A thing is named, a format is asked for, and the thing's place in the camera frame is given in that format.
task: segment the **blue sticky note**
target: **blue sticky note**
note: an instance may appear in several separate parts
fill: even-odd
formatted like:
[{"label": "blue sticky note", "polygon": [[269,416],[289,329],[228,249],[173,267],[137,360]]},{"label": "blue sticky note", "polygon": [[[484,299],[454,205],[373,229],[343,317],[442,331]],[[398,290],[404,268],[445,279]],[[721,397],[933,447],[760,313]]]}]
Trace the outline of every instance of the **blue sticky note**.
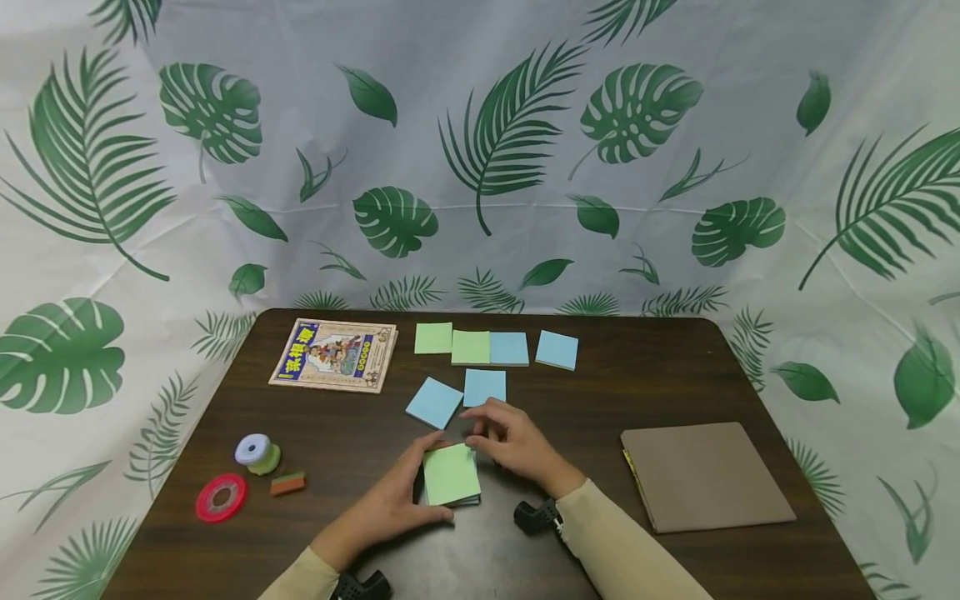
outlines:
[{"label": "blue sticky note", "polygon": [[577,367],[577,338],[552,331],[540,332],[537,362],[573,371]]},{"label": "blue sticky note", "polygon": [[491,331],[490,362],[511,367],[530,366],[527,353],[527,334],[522,331]]},{"label": "blue sticky note", "polygon": [[464,408],[480,406],[488,397],[507,401],[507,372],[467,369],[464,382]]},{"label": "blue sticky note", "polygon": [[437,429],[446,429],[464,393],[427,377],[414,399],[407,404],[407,415]]}]

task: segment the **dark brown table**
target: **dark brown table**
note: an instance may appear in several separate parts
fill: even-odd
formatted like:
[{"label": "dark brown table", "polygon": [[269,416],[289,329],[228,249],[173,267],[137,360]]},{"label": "dark brown table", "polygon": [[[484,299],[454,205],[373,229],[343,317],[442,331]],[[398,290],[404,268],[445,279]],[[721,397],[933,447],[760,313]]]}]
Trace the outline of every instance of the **dark brown table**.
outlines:
[{"label": "dark brown table", "polygon": [[[397,324],[383,393],[268,386],[297,317]],[[563,455],[648,531],[621,454],[624,429],[739,421],[798,520],[658,536],[716,600],[871,600],[846,546],[780,437],[716,325],[702,319],[531,315],[323,313],[260,315],[180,460],[147,514],[105,598],[255,598],[314,535],[357,499],[410,441],[430,429],[403,409],[429,375],[462,389],[448,355],[415,355],[418,322],[526,331],[531,361],[541,329],[580,339],[576,372],[544,365],[508,369],[508,400],[527,411]],[[454,419],[447,437],[466,435]],[[233,462],[237,442],[266,433],[282,448],[278,473],[306,470],[308,490],[270,497],[270,478],[247,474],[245,506],[220,524],[198,521],[198,491]],[[482,504],[438,526],[376,548],[356,572],[381,569],[394,598],[500,600],[596,598],[579,563],[552,533],[528,538],[514,506],[540,493],[481,460]]]}]

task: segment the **green sticky note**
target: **green sticky note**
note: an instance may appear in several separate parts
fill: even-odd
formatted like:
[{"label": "green sticky note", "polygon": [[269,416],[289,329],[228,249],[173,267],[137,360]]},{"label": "green sticky note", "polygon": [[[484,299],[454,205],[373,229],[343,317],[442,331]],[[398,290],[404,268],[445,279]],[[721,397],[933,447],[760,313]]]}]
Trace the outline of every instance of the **green sticky note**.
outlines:
[{"label": "green sticky note", "polygon": [[453,348],[453,323],[417,323],[414,354],[449,354]]},{"label": "green sticky note", "polygon": [[476,458],[466,444],[427,452],[423,456],[423,481],[430,506],[480,497]]},{"label": "green sticky note", "polygon": [[490,332],[453,330],[453,350],[450,363],[454,365],[489,365]]}]

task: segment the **person's right hand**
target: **person's right hand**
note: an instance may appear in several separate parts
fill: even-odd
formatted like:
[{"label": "person's right hand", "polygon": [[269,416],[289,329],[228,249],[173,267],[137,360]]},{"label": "person's right hand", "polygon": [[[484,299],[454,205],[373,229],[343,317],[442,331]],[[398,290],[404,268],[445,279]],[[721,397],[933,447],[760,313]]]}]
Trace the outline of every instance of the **person's right hand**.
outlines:
[{"label": "person's right hand", "polygon": [[466,439],[468,446],[517,475],[533,480],[555,499],[587,481],[580,470],[550,445],[527,414],[515,406],[487,398],[486,403],[467,409],[460,418],[476,420],[473,435]]}]

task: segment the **backdrop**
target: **backdrop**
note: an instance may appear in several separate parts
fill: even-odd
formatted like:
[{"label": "backdrop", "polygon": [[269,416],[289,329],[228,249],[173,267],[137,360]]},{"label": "backdrop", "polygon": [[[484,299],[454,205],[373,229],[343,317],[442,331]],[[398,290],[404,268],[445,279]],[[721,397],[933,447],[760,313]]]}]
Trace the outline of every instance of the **backdrop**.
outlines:
[{"label": "backdrop", "polygon": [[960,588],[956,2],[4,13],[4,598],[100,595],[272,306],[714,320],[877,595]]}]

